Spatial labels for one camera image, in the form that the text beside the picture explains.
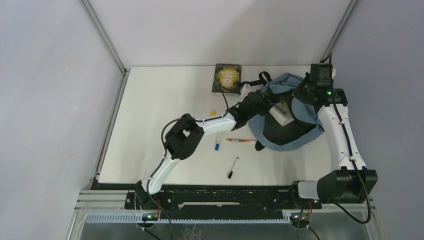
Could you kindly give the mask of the white marker purple cap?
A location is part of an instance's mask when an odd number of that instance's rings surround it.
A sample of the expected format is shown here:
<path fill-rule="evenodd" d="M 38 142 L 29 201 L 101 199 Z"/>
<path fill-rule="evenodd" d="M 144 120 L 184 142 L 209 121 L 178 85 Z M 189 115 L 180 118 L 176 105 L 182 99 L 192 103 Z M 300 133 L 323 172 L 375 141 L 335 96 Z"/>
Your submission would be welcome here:
<path fill-rule="evenodd" d="M 241 96 L 246 96 L 250 92 L 252 92 L 251 85 L 248 81 L 240 82 L 239 87 L 240 87 L 240 95 Z"/>

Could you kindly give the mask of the white palm leaf book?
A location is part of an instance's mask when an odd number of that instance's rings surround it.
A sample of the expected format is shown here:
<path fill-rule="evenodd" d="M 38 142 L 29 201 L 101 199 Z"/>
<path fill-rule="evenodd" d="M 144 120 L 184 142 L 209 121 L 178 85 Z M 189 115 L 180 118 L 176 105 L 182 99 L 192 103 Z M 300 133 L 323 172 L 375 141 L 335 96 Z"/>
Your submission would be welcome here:
<path fill-rule="evenodd" d="M 286 126 L 294 121 L 294 117 L 285 103 L 276 103 L 269 113 L 281 126 Z"/>

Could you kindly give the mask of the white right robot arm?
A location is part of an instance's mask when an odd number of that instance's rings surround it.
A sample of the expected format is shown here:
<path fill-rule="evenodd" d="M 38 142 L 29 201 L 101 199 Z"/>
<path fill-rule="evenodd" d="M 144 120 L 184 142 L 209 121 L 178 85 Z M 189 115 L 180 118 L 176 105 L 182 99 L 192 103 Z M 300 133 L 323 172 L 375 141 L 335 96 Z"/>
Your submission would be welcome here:
<path fill-rule="evenodd" d="M 341 88 L 334 88 L 330 63 L 313 63 L 293 91 L 294 98 L 313 106 L 324 129 L 331 171 L 317 181 L 300 181 L 289 194 L 289 203 L 302 208 L 309 199 L 322 204 L 362 204 L 378 180 L 361 157 L 348 114 L 348 101 Z"/>

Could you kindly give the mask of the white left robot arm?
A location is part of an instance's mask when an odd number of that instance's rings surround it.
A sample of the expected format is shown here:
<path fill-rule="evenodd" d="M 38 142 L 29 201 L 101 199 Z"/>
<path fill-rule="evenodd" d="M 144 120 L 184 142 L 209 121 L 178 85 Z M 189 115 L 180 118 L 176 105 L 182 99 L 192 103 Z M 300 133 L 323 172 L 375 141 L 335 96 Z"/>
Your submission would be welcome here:
<path fill-rule="evenodd" d="M 203 137 L 238 130 L 253 117 L 266 115 L 272 106 L 271 98 L 256 90 L 249 92 L 242 101 L 227 108 L 223 114 L 195 118 L 186 113 L 167 123 L 160 134 L 164 154 L 158 166 L 135 184 L 138 204 L 145 209 L 157 204 L 156 193 L 161 190 L 166 178 L 180 161 L 195 152 Z"/>

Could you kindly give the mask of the blue student backpack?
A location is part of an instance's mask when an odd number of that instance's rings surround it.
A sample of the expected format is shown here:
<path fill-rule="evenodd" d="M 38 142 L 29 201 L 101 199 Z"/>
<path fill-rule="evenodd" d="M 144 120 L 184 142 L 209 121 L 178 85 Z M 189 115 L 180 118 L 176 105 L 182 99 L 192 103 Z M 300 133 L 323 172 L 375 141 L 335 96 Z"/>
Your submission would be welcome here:
<path fill-rule="evenodd" d="M 258 80 L 240 84 L 243 97 L 247 96 L 252 86 L 260 86 L 261 93 L 269 97 L 272 104 L 264 116 L 256 115 L 247 123 L 256 139 L 256 151 L 265 148 L 278 152 L 293 151 L 324 133 L 314 107 L 292 95 L 302 82 L 302 77 L 284 73 L 272 79 L 266 71 L 259 73 L 258 77 Z"/>

